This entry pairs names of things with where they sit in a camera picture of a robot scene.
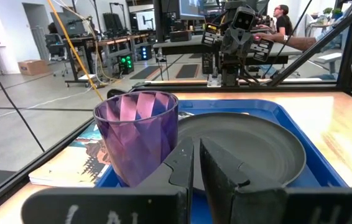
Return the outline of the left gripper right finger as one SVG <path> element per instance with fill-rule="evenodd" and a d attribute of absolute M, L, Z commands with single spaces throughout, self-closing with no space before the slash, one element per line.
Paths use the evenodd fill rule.
<path fill-rule="evenodd" d="M 201 176 L 214 224 L 281 224 L 287 194 L 208 138 L 200 139 Z"/>

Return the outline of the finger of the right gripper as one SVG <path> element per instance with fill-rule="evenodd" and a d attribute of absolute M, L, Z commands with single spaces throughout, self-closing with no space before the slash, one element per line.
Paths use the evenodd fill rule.
<path fill-rule="evenodd" d="M 220 25 L 206 23 L 201 43 L 209 47 L 218 47 L 222 43 L 222 40 L 223 36 L 221 35 Z"/>
<path fill-rule="evenodd" d="M 274 45 L 272 40 L 254 37 L 250 51 L 254 53 L 253 59 L 266 62 Z"/>

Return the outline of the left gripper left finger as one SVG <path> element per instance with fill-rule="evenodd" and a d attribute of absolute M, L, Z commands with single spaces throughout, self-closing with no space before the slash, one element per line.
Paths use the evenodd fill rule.
<path fill-rule="evenodd" d="M 180 141 L 139 188 L 152 194 L 144 212 L 138 213 L 138 224 L 190 224 L 194 177 L 194 143 Z"/>

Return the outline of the black round plate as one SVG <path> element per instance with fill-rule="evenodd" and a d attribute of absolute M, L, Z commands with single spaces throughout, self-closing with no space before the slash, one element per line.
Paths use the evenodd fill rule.
<path fill-rule="evenodd" d="M 195 147 L 208 138 L 252 168 L 291 184 L 303 172 L 307 156 L 303 144 L 286 128 L 243 113 L 205 113 L 178 122 L 178 140 L 192 138 Z"/>

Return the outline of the purple faceted plastic cup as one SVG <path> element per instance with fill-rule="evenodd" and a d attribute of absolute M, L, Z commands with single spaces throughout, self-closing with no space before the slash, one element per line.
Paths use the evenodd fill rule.
<path fill-rule="evenodd" d="M 178 98 L 137 91 L 99 103 L 93 117 L 118 179 L 135 187 L 153 173 L 178 142 Z"/>

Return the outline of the person's forearm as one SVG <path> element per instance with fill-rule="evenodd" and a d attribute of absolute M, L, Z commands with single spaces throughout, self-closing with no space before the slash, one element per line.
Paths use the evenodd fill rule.
<path fill-rule="evenodd" d="M 261 34 L 261 37 L 301 51 L 306 51 L 317 43 L 317 39 L 314 37 L 292 37 L 281 34 Z"/>

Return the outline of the silver mounting plate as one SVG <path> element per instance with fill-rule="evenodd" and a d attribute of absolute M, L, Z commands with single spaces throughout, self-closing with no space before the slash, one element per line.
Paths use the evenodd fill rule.
<path fill-rule="evenodd" d="M 220 88 L 222 86 L 221 79 L 222 79 L 222 76 L 220 74 L 209 75 L 208 79 L 207 79 L 207 87 L 208 88 Z"/>

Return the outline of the blue plastic tray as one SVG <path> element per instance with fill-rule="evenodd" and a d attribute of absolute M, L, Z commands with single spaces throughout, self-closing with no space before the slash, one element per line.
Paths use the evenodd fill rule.
<path fill-rule="evenodd" d="M 289 130 L 303 144 L 307 161 L 303 172 L 288 187 L 346 187 L 340 177 L 314 143 L 281 105 L 267 100 L 181 100 L 179 111 L 189 113 L 246 113 L 264 118 Z"/>

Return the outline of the grey desk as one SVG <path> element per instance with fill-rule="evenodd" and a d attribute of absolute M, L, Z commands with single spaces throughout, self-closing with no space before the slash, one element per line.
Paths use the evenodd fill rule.
<path fill-rule="evenodd" d="M 171 42 L 167 40 L 163 43 L 155 43 L 153 49 L 158 52 L 162 51 L 164 55 L 174 55 L 174 54 L 197 54 L 204 52 L 211 52 L 211 47 L 201 44 L 202 35 L 193 35 L 192 39 L 189 41 L 183 42 Z M 275 57 L 277 54 L 280 56 L 292 56 L 292 55 L 301 55 L 302 51 L 295 48 L 285 46 L 282 49 L 283 45 L 280 43 L 275 43 L 269 54 L 270 57 Z"/>

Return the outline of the dark floor mat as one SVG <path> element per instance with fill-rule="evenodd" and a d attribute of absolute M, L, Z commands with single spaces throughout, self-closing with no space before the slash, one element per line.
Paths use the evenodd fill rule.
<path fill-rule="evenodd" d="M 198 73 L 199 66 L 197 64 L 183 65 L 177 73 L 176 78 L 195 78 Z"/>
<path fill-rule="evenodd" d="M 147 80 L 152 78 L 157 72 L 159 72 L 161 67 L 158 66 L 148 66 L 141 70 L 140 72 L 133 75 L 130 80 Z"/>

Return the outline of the computer with blue lights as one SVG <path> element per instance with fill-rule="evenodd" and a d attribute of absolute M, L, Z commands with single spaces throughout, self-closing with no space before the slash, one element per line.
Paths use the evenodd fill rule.
<path fill-rule="evenodd" d="M 152 46 L 151 45 L 143 45 L 140 47 L 139 55 L 141 56 L 141 60 L 149 60 L 152 58 Z"/>

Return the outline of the green potted plant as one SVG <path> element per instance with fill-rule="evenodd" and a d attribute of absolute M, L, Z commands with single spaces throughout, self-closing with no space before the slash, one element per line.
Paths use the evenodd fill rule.
<path fill-rule="evenodd" d="M 323 10 L 323 14 L 329 18 L 329 19 L 339 19 L 340 17 L 343 16 L 343 12 L 341 11 L 340 8 L 332 8 L 332 7 L 327 7 Z"/>

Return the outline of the computer with green lights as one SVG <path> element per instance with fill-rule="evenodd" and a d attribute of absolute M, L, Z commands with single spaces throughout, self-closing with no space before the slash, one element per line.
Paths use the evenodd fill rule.
<path fill-rule="evenodd" d="M 134 63 L 132 54 L 123 54 L 118 57 L 118 67 L 119 71 L 123 75 L 130 74 L 134 71 Z"/>

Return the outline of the illustrated paperback book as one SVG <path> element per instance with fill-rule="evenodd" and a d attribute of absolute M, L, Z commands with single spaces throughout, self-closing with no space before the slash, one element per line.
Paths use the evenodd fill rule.
<path fill-rule="evenodd" d="M 29 174 L 31 184 L 94 187 L 110 167 L 106 146 L 95 123 L 51 160 Z"/>

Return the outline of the black office chair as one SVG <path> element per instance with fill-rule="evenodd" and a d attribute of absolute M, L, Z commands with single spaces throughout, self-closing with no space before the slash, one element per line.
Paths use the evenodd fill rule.
<path fill-rule="evenodd" d="M 65 77 L 65 75 L 68 74 L 66 65 L 68 62 L 68 54 L 61 36 L 59 34 L 45 34 L 45 43 L 49 51 L 49 61 L 62 62 L 64 68 L 61 71 L 61 76 Z"/>

